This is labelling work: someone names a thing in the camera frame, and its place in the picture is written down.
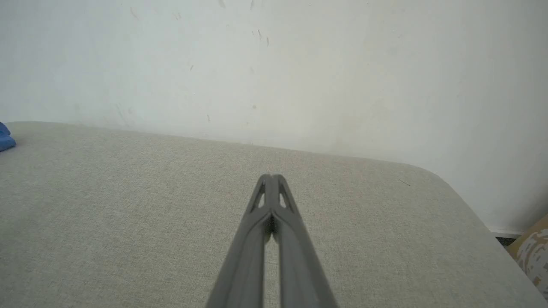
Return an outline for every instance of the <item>gray sofa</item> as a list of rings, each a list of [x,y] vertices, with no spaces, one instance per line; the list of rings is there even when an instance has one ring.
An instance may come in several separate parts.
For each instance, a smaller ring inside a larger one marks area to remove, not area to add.
[[[201,307],[281,173],[340,307],[546,307],[438,176],[372,159],[42,122],[0,152],[1,307]],[[276,245],[265,306],[276,305]]]

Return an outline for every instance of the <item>baseboard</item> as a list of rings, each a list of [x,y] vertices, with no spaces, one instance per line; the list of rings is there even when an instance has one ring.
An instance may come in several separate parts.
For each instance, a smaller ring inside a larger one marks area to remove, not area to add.
[[[491,228],[487,227],[489,231],[495,236],[495,237],[506,237],[506,238],[518,238],[520,237],[524,231],[518,231],[518,230],[506,230],[506,229],[498,229],[498,228]]]

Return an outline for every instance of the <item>fabric texture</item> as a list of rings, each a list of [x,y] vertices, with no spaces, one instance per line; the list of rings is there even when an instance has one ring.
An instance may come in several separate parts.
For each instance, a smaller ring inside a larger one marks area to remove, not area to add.
[[[340,307],[546,307],[406,164],[40,122],[0,155],[1,307],[202,307],[258,177],[288,180]],[[266,252],[265,307],[279,296]]]
[[[0,122],[0,152],[15,146],[15,140],[10,136],[9,129]]]
[[[548,215],[506,249],[548,301]]]

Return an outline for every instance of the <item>patterned pillow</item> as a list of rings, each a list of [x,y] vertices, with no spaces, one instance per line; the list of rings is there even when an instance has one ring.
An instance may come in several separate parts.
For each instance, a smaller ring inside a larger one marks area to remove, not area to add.
[[[548,215],[507,250],[548,301]]]

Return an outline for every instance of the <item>blue cloth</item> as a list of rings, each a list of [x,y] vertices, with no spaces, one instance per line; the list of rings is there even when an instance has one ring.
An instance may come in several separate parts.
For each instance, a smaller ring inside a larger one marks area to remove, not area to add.
[[[0,152],[15,146],[15,140],[10,136],[12,133],[0,122]]]

